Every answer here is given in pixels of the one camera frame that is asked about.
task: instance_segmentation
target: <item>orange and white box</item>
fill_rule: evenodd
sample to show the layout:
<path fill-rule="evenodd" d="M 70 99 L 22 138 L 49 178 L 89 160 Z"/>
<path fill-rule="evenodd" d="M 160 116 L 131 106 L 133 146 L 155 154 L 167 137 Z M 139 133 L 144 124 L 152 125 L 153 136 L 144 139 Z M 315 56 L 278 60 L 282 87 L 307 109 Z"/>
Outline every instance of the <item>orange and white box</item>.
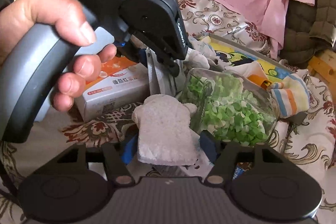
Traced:
<path fill-rule="evenodd" d="M 124 105 L 142 103 L 149 95 L 147 68 L 126 57 L 115 57 L 102 65 L 95 81 L 86 83 L 75 103 L 84 122 L 89 122 Z"/>

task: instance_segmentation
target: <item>human hand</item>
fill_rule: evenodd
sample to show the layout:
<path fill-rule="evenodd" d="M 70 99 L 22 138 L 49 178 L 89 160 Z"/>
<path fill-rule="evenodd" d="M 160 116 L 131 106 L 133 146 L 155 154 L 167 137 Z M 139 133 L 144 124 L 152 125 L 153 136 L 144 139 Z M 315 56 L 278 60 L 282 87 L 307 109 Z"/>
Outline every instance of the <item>human hand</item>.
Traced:
<path fill-rule="evenodd" d="M 0 67 L 34 23 L 54 25 L 60 37 L 77 46 L 88 46 L 96 41 L 77 0 L 16 0 L 0 12 Z M 110 44 L 97 55 L 78 57 L 73 72 L 58 79 L 54 107 L 59 111 L 69 110 L 74 98 L 83 94 L 85 81 L 95 80 L 101 63 L 113 58 L 116 52 L 116 47 Z"/>

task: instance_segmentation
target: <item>screw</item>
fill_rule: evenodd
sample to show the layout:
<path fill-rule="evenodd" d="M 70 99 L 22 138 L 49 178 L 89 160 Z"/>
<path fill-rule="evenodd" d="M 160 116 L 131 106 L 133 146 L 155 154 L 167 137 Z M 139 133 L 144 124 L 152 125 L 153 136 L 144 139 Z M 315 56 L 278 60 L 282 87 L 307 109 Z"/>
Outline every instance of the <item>screw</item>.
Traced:
<path fill-rule="evenodd" d="M 208 182 L 210 182 L 211 184 L 221 184 L 223 183 L 224 179 L 220 176 L 209 176 L 207 178 Z"/>
<path fill-rule="evenodd" d="M 132 178 L 130 176 L 119 176 L 115 181 L 119 184 L 126 185 L 132 183 Z"/>

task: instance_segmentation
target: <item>bread-shaped plush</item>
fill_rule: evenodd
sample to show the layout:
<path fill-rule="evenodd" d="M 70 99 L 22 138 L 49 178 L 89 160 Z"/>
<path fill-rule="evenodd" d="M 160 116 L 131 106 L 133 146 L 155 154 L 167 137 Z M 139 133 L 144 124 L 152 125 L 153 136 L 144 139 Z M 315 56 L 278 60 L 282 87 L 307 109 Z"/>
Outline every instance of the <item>bread-shaped plush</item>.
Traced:
<path fill-rule="evenodd" d="M 193 165 L 197 152 L 189 123 L 196 110 L 194 104 L 181 104 L 169 95 L 148 97 L 132 114 L 139 128 L 138 160 L 154 165 Z"/>

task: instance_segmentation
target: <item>clear plastic container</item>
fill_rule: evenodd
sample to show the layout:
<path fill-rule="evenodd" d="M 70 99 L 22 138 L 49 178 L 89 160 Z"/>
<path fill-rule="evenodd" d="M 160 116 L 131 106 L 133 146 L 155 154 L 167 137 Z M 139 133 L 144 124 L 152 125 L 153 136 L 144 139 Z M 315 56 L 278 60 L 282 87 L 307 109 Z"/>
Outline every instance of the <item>clear plastic container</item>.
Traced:
<path fill-rule="evenodd" d="M 192 130 L 208 130 L 218 140 L 243 146 L 267 142 L 279 115 L 270 93 L 232 70 L 191 69 L 179 100 L 198 108 Z"/>

